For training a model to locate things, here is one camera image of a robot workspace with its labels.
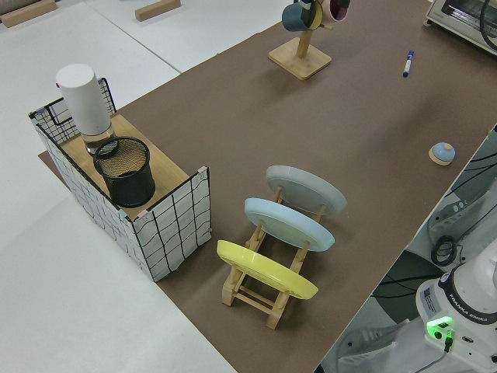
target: table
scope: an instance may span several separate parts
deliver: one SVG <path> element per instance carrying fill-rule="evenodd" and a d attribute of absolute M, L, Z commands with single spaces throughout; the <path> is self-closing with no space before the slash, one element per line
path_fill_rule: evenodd
<path fill-rule="evenodd" d="M 281 20 L 287 0 L 182 0 L 143 22 L 135 9 L 153 0 L 85 0 L 94 10 L 183 72 Z"/>
<path fill-rule="evenodd" d="M 315 32 L 333 61 L 306 82 L 267 59 L 294 37 L 276 25 L 119 110 L 186 173 L 210 167 L 213 239 L 158 285 L 238 371 L 312 371 L 492 129 L 495 58 L 425 28 L 427 6 L 353 3 L 346 22 Z M 457 150 L 451 166 L 429 160 L 440 141 Z M 250 236 L 243 203 L 271 198 L 273 164 L 319 175 L 349 201 L 324 223 L 335 246 L 302 268 L 318 294 L 290 301 L 276 331 L 252 307 L 221 304 L 229 268 L 215 253 L 217 239 Z M 293 256 L 270 239 L 261 253 Z"/>
<path fill-rule="evenodd" d="M 231 373 L 37 157 L 27 114 L 61 96 L 62 66 L 90 64 L 118 107 L 178 75 L 83 1 L 57 6 L 0 25 L 0 371 Z"/>

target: cable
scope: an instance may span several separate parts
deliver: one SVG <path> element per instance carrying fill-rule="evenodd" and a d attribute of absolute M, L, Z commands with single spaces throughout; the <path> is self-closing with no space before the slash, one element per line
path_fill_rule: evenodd
<path fill-rule="evenodd" d="M 406 294 L 400 294 L 400 295 L 375 295 L 375 294 L 372 294 L 371 297 L 383 298 L 383 299 L 394 299 L 394 298 L 408 297 L 409 295 L 414 295 L 414 294 L 416 294 L 415 291 L 413 291 L 412 293 L 406 293 Z"/>
<path fill-rule="evenodd" d="M 449 353 L 449 350 L 450 348 L 452 347 L 452 343 L 454 341 L 452 335 L 453 335 L 453 330 L 452 329 L 449 329 L 447 330 L 447 337 L 445 338 L 445 347 L 443 348 L 443 355 L 440 356 L 438 359 L 436 359 L 435 361 L 432 361 L 431 363 L 429 363 L 428 365 L 425 365 L 423 368 L 421 369 L 418 369 L 417 371 L 415 371 L 414 373 L 419 373 L 421 371 L 425 371 L 426 369 L 432 367 L 433 365 L 437 364 L 437 363 L 440 363 L 446 356 L 447 354 Z"/>
<path fill-rule="evenodd" d="M 489 2 L 490 2 L 490 0 L 485 0 L 483 2 L 483 6 L 481 7 L 481 11 L 480 11 L 480 34 L 481 34 L 481 37 L 483 37 L 483 40 L 490 46 L 490 48 L 493 49 L 494 51 L 497 51 L 497 45 L 493 44 L 493 42 L 490 40 L 487 33 L 485 32 L 485 13 L 487 12 Z"/>
<path fill-rule="evenodd" d="M 405 286 L 399 282 L 397 282 L 397 280 L 395 280 L 392 276 L 388 275 L 387 276 L 389 279 L 391 279 L 396 285 L 400 286 L 401 288 L 404 288 L 404 289 L 407 289 L 407 290 L 410 290 L 410 291 L 417 291 L 418 289 L 413 289 L 413 288 L 410 288 L 409 286 Z"/>
<path fill-rule="evenodd" d="M 445 249 L 441 249 L 442 246 L 449 244 L 450 246 Z M 439 260 L 439 256 L 441 257 L 446 257 L 444 260 Z M 449 235 L 443 235 L 441 236 L 437 241 L 435 246 L 432 248 L 431 252 L 431 259 L 434 264 L 436 264 L 439 267 L 446 267 L 449 264 L 451 264 L 457 256 L 457 249 L 456 249 L 456 244 L 454 242 L 454 239 L 450 237 Z"/>
<path fill-rule="evenodd" d="M 469 161 L 470 163 L 473 163 L 473 162 L 479 162 L 479 161 L 484 161 L 486 159 L 489 159 L 491 157 L 494 157 L 497 155 L 497 152 L 495 153 L 492 153 L 491 155 L 487 155 L 486 157 L 481 157 L 481 158 L 476 158 L 476 159 L 472 159 L 471 161 Z"/>
<path fill-rule="evenodd" d="M 442 274 L 425 274 L 423 276 L 405 277 L 405 278 L 401 278 L 400 280 L 380 282 L 380 285 L 397 284 L 399 282 L 406 282 L 406 281 L 413 281 L 413 280 L 432 279 L 432 278 L 438 278 L 441 275 Z"/>
<path fill-rule="evenodd" d="M 480 223 L 480 221 L 482 221 L 483 219 L 485 219 L 488 214 L 490 214 L 493 210 L 495 210 L 495 208 L 497 207 L 497 204 L 494 204 L 492 206 L 492 208 L 490 210 L 488 210 L 485 215 L 483 215 L 481 218 L 479 218 L 471 227 L 469 227 L 468 229 L 466 229 L 466 231 L 464 231 L 464 233 L 461 235 L 461 237 L 457 240 L 456 242 L 456 245 L 459 246 L 459 243 L 462 242 L 462 240 L 466 237 L 466 235 L 469 234 L 469 232 L 478 224 Z M 463 260 L 461 259 L 462 258 L 462 252 L 463 252 L 463 248 L 464 246 L 461 245 L 461 251 L 459 252 L 459 264 L 462 264 L 463 263 Z"/>
<path fill-rule="evenodd" d="M 446 357 L 446 356 L 447 356 L 447 352 L 445 352 L 445 351 L 444 351 L 444 352 L 443 352 L 443 355 L 442 355 L 442 356 L 440 356 L 438 359 L 436 359 L 435 361 L 433 361 L 433 362 L 429 363 L 429 364 L 428 364 L 428 365 L 426 365 L 425 367 L 423 367 L 423 368 L 421 368 L 421 369 L 419 369 L 419 370 L 415 371 L 414 373 L 419 373 L 419 372 L 421 372 L 421 371 L 425 371 L 426 369 L 428 369 L 428 368 L 432 367 L 432 366 L 433 366 L 433 365 L 435 365 L 436 363 L 441 362 L 441 361 L 443 360 L 443 358 L 444 358 L 444 357 Z"/>
<path fill-rule="evenodd" d="M 496 164 L 497 163 L 492 163 L 491 165 L 486 165 L 486 166 L 478 167 L 476 169 L 465 169 L 464 171 L 467 172 L 467 171 L 478 171 L 479 169 L 489 169 L 491 166 L 495 166 Z"/>
<path fill-rule="evenodd" d="M 471 180 L 473 180 L 476 176 L 480 176 L 482 173 L 484 173 L 485 171 L 488 171 L 489 169 L 491 169 L 492 167 L 495 167 L 497 165 L 497 163 L 494 163 L 493 165 L 490 165 L 490 166 L 487 166 L 485 169 L 483 169 L 483 171 L 480 171 L 479 173 L 473 175 L 472 177 L 470 177 L 469 179 L 465 180 L 463 183 L 459 184 L 456 188 L 452 189 L 449 193 L 447 193 L 445 195 L 445 197 L 449 197 L 452 193 L 454 193 L 456 190 L 458 190 L 459 188 L 461 188 L 465 183 L 468 183 L 470 182 Z"/>

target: blue mug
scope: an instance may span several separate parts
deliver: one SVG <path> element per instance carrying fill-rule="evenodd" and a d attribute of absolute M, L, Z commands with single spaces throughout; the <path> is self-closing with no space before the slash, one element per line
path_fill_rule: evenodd
<path fill-rule="evenodd" d="M 323 20 L 323 8 L 318 0 L 306 2 L 294 0 L 281 16 L 283 27 L 288 31 L 316 30 Z"/>

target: brown tablecloth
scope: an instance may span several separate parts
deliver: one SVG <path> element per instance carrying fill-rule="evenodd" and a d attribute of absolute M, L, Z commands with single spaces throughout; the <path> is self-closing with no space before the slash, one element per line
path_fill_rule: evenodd
<path fill-rule="evenodd" d="M 314 32 L 333 61 L 308 81 L 268 60 L 298 36 L 278 24 L 119 110 L 186 173 L 210 167 L 213 238 L 158 285 L 238 371 L 312 372 L 494 125 L 495 57 L 424 27 L 428 6 L 352 2 L 335 30 Z M 456 148 L 451 166 L 428 157 L 440 141 Z M 271 165 L 321 176 L 349 202 L 323 221 L 336 244 L 303 265 L 319 292 L 291 299 L 276 331 L 221 304 L 229 267 L 215 252 L 251 235 L 244 200 L 272 198 Z M 294 250 L 269 237 L 261 253 L 289 265 Z"/>

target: white table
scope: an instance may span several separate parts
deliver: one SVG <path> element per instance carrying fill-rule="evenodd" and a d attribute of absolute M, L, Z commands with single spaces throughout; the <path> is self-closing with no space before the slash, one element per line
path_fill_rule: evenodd
<path fill-rule="evenodd" d="M 138 22 L 134 10 L 156 0 L 85 0 L 94 10 L 184 72 L 281 21 L 289 0 L 182 0 Z"/>
<path fill-rule="evenodd" d="M 0 25 L 0 371 L 231 372 L 37 157 L 27 114 L 61 96 L 60 67 L 91 65 L 117 107 L 178 75 L 84 2 L 57 4 Z"/>

